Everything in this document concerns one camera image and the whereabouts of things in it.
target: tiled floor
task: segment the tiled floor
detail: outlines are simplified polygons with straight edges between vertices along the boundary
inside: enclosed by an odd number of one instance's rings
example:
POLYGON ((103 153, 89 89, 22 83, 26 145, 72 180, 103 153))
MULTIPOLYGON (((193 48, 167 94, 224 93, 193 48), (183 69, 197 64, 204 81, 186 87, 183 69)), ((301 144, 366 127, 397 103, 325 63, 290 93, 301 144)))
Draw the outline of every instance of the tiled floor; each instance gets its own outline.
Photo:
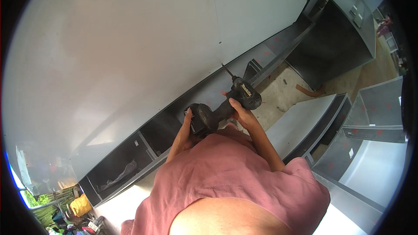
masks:
MULTIPOLYGON (((362 67, 349 71, 325 84, 322 96, 347 92, 354 100, 359 89, 372 86, 397 77, 393 61, 385 40, 379 38, 376 44, 376 59, 362 67)), ((313 99, 295 89, 296 84, 309 89, 303 79, 288 65, 283 63, 270 78, 258 87, 263 103, 254 111, 261 126, 269 129, 292 105, 313 99)), ((123 221, 133 219, 138 205, 149 196, 156 171, 140 180, 127 191, 95 209, 98 216, 106 217, 106 227, 110 234, 119 234, 123 221)))

